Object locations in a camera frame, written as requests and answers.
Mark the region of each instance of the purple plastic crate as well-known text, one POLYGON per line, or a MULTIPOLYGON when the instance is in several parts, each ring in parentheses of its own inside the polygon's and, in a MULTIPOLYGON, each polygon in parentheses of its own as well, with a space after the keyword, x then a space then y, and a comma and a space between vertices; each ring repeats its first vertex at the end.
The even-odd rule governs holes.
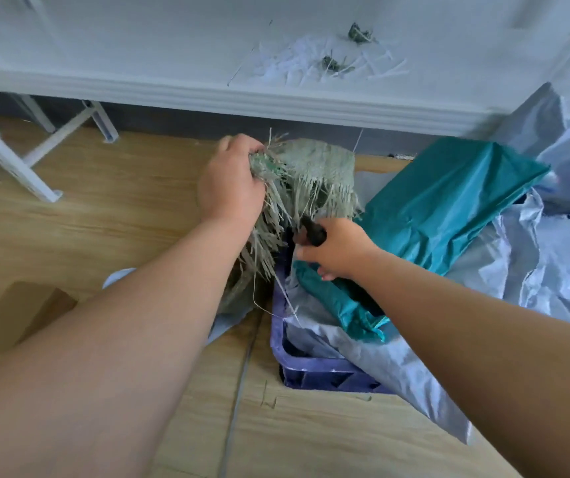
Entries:
MULTIPOLYGON (((290 242, 276 262, 276 277, 283 287, 285 278, 289 275, 292 254, 293 244, 290 242)), ((285 334, 283 316, 286 314, 286 306, 287 301, 280 287, 274 285, 270 346, 281 365, 283 384, 293 389, 394 394, 346 359, 322 359, 301 355, 285 334)))

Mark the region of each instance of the finger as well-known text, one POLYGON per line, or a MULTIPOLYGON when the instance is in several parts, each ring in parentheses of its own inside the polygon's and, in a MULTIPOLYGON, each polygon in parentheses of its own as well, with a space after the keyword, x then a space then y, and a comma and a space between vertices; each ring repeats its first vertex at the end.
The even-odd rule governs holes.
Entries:
POLYGON ((318 248, 313 246, 308 247, 298 247, 296 250, 296 258, 301 261, 310 261, 315 262, 318 261, 317 256, 318 248))
POLYGON ((297 245, 309 245, 309 241, 307 241, 307 228, 303 226, 303 228, 294 235, 294 243, 297 245))
POLYGON ((225 136, 218 142, 216 150, 219 152, 227 151, 230 147, 230 142, 232 142, 232 136, 225 136))
POLYGON ((265 149, 265 146, 260 141, 255 138, 246 136, 245 134, 237 134, 234 136, 228 150, 232 150, 235 153, 241 155, 248 155, 249 153, 256 152, 258 150, 265 149))

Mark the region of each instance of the teal plastic bag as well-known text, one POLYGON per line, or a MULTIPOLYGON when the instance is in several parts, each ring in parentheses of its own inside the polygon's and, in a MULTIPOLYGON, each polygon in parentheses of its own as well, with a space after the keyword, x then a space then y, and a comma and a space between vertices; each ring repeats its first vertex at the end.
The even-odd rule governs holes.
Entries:
MULTIPOLYGON (((444 275, 482 228, 549 169, 497 143, 443 137, 393 178, 356 222, 380 248, 444 275)), ((385 315, 352 298, 344 281, 323 281, 305 262, 295 262, 294 270, 350 337, 386 342, 397 334, 385 315)))

